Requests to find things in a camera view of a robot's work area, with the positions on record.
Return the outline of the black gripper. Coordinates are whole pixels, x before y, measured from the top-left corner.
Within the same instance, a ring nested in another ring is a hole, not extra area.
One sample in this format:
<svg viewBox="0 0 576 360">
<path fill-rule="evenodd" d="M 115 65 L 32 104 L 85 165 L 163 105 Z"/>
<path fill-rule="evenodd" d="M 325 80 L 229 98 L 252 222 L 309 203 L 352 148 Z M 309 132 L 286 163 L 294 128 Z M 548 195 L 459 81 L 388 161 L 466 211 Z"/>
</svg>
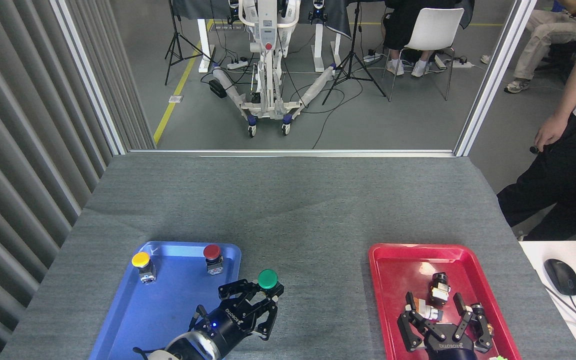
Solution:
<svg viewBox="0 0 576 360">
<path fill-rule="evenodd" d="M 261 287 L 255 281 L 240 279 L 218 287 L 220 305 L 210 313 L 203 305 L 196 310 L 200 319 L 195 324 L 195 331 L 206 339 L 204 349 L 211 358 L 224 358 L 244 338 L 253 333 L 256 321 L 267 313 L 265 321 L 256 325 L 254 333 L 263 341 L 268 341 L 274 328 L 278 314 L 279 296 L 284 293 L 283 284 L 276 284 L 270 289 Z M 258 293 L 263 299 L 254 305 L 249 303 Z M 231 296 L 243 296 L 243 301 L 237 303 L 229 300 Z"/>
<path fill-rule="evenodd" d="M 422 345 L 422 339 L 413 333 L 411 327 L 416 328 L 426 339 L 425 350 L 430 360 L 477 360 L 475 351 L 485 354 L 493 347 L 492 327 L 482 303 L 466 305 L 460 292 L 454 294 L 453 301 L 461 321 L 452 333 L 452 339 L 439 341 L 436 326 L 418 311 L 412 292 L 406 293 L 406 304 L 409 309 L 406 307 L 399 315 L 397 324 L 403 344 L 409 353 Z M 471 341 L 465 334 L 467 326 L 471 323 L 474 326 L 475 341 Z"/>
</svg>

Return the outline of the person's hand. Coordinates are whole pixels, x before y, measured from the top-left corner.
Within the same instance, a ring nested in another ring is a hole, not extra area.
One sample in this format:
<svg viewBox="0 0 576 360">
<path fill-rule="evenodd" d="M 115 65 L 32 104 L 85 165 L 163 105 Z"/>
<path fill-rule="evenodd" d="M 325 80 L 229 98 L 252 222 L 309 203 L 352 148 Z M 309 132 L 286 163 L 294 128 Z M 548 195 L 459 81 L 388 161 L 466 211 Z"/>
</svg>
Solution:
<svg viewBox="0 0 576 360">
<path fill-rule="evenodd" d="M 534 146 L 543 152 L 545 146 L 557 142 L 569 123 L 569 115 L 553 113 L 542 123 L 534 138 Z"/>
</svg>

